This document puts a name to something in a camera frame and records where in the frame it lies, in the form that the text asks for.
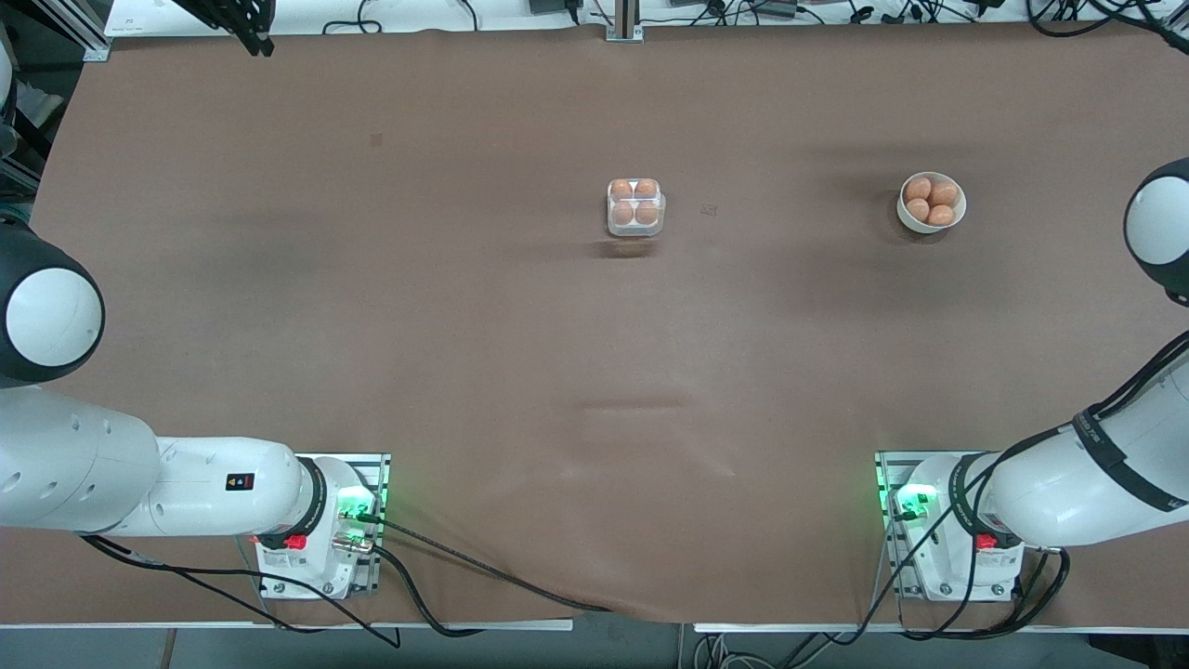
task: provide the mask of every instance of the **brown tabletop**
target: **brown tabletop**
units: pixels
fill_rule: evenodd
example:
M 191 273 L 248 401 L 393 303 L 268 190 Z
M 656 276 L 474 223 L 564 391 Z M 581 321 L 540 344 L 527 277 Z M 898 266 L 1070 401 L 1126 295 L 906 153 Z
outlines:
M 108 307 L 52 389 L 161 435 L 391 453 L 395 518 L 629 616 L 845 624 L 877 450 L 1004 449 L 1187 321 L 1121 238 L 1187 151 L 1189 63 L 1156 37 L 599 33 L 119 43 L 33 215 Z M 927 239 L 892 213 L 919 170 L 969 197 Z M 605 234 L 619 176 L 668 197 L 652 246 Z M 1187 541 L 1075 550 L 1042 621 L 1183 627 Z M 228 538 L 136 544 L 241 563 Z M 443 619 L 567 614 L 400 550 Z M 245 619 L 61 532 L 5 531 L 0 558 L 5 623 Z M 352 605 L 416 618 L 392 573 Z

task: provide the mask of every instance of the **bowl of eggs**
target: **bowl of eggs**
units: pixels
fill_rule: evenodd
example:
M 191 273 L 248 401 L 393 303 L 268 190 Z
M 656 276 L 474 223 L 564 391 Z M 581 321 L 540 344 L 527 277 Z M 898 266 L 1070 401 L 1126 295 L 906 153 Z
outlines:
M 655 178 L 616 178 L 606 185 L 606 228 L 616 236 L 661 231 L 665 195 Z
M 908 229 L 932 234 L 962 220 L 965 215 L 965 193 L 944 173 L 921 171 L 910 176 L 900 187 L 895 210 Z

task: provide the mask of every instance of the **black sticker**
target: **black sticker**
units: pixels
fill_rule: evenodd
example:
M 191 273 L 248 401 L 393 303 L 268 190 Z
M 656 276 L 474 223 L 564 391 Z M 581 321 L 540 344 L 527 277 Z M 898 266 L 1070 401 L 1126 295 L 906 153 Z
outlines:
M 256 474 L 228 474 L 227 475 L 227 490 L 228 491 L 251 491 L 253 484 L 256 484 Z

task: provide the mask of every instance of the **brown egg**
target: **brown egg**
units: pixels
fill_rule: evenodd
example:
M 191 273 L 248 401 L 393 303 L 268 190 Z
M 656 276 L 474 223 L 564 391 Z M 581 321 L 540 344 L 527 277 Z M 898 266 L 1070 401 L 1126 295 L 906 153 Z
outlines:
M 954 209 L 949 204 L 937 204 L 929 210 L 929 217 L 925 219 L 925 222 L 935 227 L 945 227 L 954 222 Z
M 652 178 L 641 178 L 636 182 L 636 196 L 641 200 L 650 200 L 656 196 L 660 187 Z
M 631 197 L 631 182 L 627 178 L 616 178 L 611 182 L 611 198 L 615 201 Z
M 952 181 L 938 181 L 929 194 L 929 203 L 935 207 L 938 204 L 952 207 L 957 201 L 958 187 Z
M 656 222 L 660 217 L 660 210 L 656 208 L 656 202 L 640 202 L 636 204 L 636 222 L 640 225 L 652 225 Z
M 920 197 L 908 200 L 904 207 L 908 209 L 912 217 L 919 220 L 920 222 L 925 222 L 925 219 L 929 217 L 929 202 L 921 200 Z
M 611 208 L 611 220 L 616 225 L 628 225 L 633 216 L 631 202 L 616 202 Z
M 929 197 L 929 191 L 933 188 L 933 184 L 929 182 L 927 176 L 918 176 L 908 182 L 904 187 L 904 201 L 908 200 L 924 200 Z

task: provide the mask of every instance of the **clear plastic egg carton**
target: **clear plastic egg carton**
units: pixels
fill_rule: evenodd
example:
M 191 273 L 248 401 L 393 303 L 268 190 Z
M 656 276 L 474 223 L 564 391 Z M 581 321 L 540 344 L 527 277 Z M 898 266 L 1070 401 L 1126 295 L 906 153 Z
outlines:
M 653 178 L 606 184 L 606 228 L 616 236 L 652 236 L 665 223 L 665 194 Z

